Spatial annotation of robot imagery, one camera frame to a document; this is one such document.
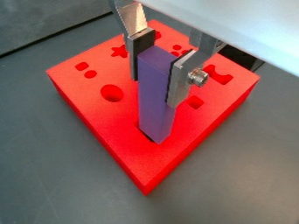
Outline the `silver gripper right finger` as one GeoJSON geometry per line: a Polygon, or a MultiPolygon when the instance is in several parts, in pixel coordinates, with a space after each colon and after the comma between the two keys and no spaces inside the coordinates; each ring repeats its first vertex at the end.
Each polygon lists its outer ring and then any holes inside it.
{"type": "Polygon", "coordinates": [[[171,65],[171,76],[166,102],[174,109],[187,98],[191,85],[203,87],[210,75],[203,71],[203,64],[223,48],[223,42],[207,33],[191,29],[190,44],[198,50],[184,53],[171,65]]]}

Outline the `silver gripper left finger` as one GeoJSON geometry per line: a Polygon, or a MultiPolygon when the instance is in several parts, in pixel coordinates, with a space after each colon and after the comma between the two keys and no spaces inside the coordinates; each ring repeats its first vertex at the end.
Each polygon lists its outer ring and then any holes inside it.
{"type": "Polygon", "coordinates": [[[147,25],[143,5],[135,0],[108,0],[124,34],[131,79],[138,80],[138,54],[155,45],[155,29],[147,25]]]}

